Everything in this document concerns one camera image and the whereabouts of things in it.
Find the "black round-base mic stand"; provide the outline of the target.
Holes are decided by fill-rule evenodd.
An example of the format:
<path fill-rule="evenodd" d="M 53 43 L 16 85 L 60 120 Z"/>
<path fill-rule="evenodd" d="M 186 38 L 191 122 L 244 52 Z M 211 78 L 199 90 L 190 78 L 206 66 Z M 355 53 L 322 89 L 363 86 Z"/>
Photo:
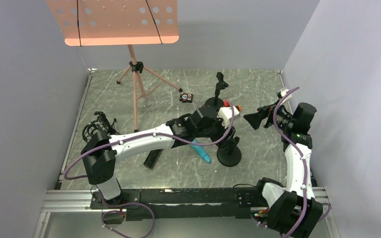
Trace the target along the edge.
<path fill-rule="evenodd" d="M 235 133 L 236 133 L 236 129 L 232 127 L 230 130 L 230 137 L 236 137 Z M 224 149 L 218 148 L 216 152 L 216 156 L 220 164 L 226 167 L 234 167 L 241 161 L 242 153 L 238 146 L 235 148 L 233 152 L 230 152 L 229 144 L 228 144 L 228 146 Z"/>

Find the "blue microphone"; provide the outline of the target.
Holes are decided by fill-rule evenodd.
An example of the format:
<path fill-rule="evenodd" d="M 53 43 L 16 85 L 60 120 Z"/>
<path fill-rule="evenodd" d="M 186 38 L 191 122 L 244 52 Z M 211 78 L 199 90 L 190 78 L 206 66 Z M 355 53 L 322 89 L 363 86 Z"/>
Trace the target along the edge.
<path fill-rule="evenodd" d="M 193 140 L 192 144 L 190 146 L 192 149 L 206 162 L 211 163 L 211 158 L 209 157 L 208 153 L 204 150 L 202 146 L 197 145 L 198 141 L 196 139 Z"/>

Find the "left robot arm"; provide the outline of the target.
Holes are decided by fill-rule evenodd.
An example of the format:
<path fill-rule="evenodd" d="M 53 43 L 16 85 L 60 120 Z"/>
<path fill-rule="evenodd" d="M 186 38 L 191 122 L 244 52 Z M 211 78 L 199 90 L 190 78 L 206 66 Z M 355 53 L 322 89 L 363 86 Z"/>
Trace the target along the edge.
<path fill-rule="evenodd" d="M 81 151 L 86 177 L 91 185 L 97 186 L 105 200 L 112 200 L 122 195 L 121 186 L 114 177 L 117 159 L 187 144 L 197 146 L 197 138 L 209 138 L 209 145 L 232 150 L 236 144 L 233 122 L 240 117 L 240 111 L 241 106 L 224 106 L 218 110 L 201 107 L 192 114 L 144 131 L 122 135 L 99 131 Z"/>

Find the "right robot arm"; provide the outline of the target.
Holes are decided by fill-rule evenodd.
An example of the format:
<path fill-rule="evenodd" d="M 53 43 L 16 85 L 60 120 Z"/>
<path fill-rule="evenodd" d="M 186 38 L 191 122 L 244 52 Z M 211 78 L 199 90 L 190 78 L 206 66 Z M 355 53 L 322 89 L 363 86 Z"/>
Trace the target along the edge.
<path fill-rule="evenodd" d="M 253 216 L 260 224 L 293 238 L 307 238 L 322 215 L 322 204 L 316 201 L 310 177 L 310 157 L 313 140 L 310 124 L 317 109 L 308 103 L 299 103 L 293 114 L 284 106 L 275 104 L 258 108 L 244 119 L 258 129 L 263 119 L 268 128 L 275 121 L 282 131 L 283 151 L 287 163 L 287 185 L 263 178 L 257 184 L 269 210 L 264 218 Z"/>

